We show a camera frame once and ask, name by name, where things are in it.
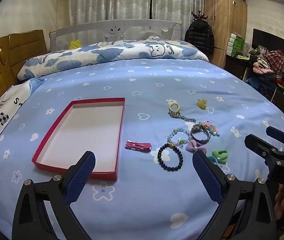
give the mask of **curtain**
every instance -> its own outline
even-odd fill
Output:
[[[191,11],[203,13],[204,0],[152,0],[152,19],[182,21],[182,41],[193,20]]]
[[[71,25],[112,20],[149,19],[150,0],[69,0]]]

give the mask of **plaid garment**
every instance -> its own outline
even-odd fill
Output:
[[[270,65],[271,69],[273,69],[276,74],[281,76],[284,64],[284,55],[278,50],[273,50],[264,54],[263,57]]]

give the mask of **silver bolt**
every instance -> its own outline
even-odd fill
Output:
[[[27,179],[26,181],[24,181],[24,185],[25,185],[25,186],[28,186],[29,184],[31,184],[31,182],[32,182],[32,181],[31,181],[30,179]]]
[[[258,178],[258,182],[259,182],[260,184],[264,184],[264,183],[265,183],[264,179],[262,179],[262,178]]]
[[[227,175],[228,180],[235,180],[236,177],[233,174],[228,174]]]
[[[55,175],[54,177],[53,177],[53,180],[54,181],[59,181],[60,179],[61,179],[62,177],[61,177],[61,175]]]

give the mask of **wooden headboard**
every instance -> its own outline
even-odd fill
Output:
[[[0,38],[0,97],[17,84],[26,60],[47,53],[42,30],[14,33]]]

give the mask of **red and white tray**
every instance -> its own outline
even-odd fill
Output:
[[[117,179],[125,98],[72,101],[44,136],[32,162],[63,174],[86,151],[94,153],[91,179]]]

